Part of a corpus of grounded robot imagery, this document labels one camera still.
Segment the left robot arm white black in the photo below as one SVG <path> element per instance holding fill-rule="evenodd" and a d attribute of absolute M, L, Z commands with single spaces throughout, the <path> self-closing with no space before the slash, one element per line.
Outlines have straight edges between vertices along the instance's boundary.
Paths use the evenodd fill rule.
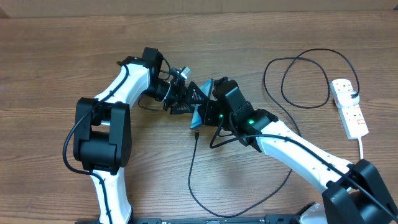
<path fill-rule="evenodd" d="M 76 104 L 73 156 L 82 164 L 80 171 L 91 177 L 96 189 L 100 215 L 96 223 L 132 223 L 124 178 L 132 151 L 130 110 L 143 95 L 163 103 L 172 114 L 193 114 L 192 127 L 200 116 L 197 108 L 210 96 L 211 80 L 198 87 L 185 84 L 191 70 L 169 68 L 168 78 L 160 78 L 164 56 L 146 47 L 141 57 L 128 56 L 117 64 L 119 75 L 94 98 L 80 98 Z"/>

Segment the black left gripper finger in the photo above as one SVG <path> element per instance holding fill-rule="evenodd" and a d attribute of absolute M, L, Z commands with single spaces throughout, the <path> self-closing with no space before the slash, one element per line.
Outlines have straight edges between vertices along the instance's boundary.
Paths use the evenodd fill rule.
<path fill-rule="evenodd" d="M 170 109 L 170 114 L 186 114 L 186 113 L 194 113 L 195 106 L 188 105 L 185 103 L 178 103 L 173 105 Z"/>
<path fill-rule="evenodd" d="M 195 82 L 190 82 L 185 90 L 186 104 L 204 104 L 210 98 L 196 85 Z"/>

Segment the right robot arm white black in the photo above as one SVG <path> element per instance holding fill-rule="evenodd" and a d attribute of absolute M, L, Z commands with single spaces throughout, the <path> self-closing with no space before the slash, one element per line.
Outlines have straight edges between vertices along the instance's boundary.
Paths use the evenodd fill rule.
<path fill-rule="evenodd" d="M 226 128 L 244 146 L 278 159 L 322 195 L 294 218 L 296 223 L 390 223 L 395 205 L 380 173 L 367 160 L 357 163 L 321 150 L 290 130 L 274 114 L 255 110 L 238 84 L 226 78 L 207 91 L 195 90 L 204 125 Z"/>

